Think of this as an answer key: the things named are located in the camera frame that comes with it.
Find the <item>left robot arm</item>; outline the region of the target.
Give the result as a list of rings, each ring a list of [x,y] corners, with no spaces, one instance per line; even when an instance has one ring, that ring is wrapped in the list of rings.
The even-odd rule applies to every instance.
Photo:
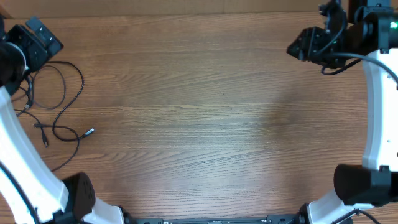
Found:
[[[80,172],[58,179],[26,135],[11,97],[63,44],[36,17],[1,31],[1,194],[16,223],[134,223],[121,207],[97,198]]]

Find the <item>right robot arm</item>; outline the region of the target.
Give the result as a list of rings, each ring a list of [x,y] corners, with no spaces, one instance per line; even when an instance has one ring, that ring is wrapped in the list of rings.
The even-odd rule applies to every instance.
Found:
[[[301,61],[337,75],[363,64],[368,130],[360,165],[340,164],[333,189],[302,205],[286,223],[351,223],[375,207],[397,202],[397,10],[389,1],[339,1],[319,7],[324,27],[309,27],[287,47]]]

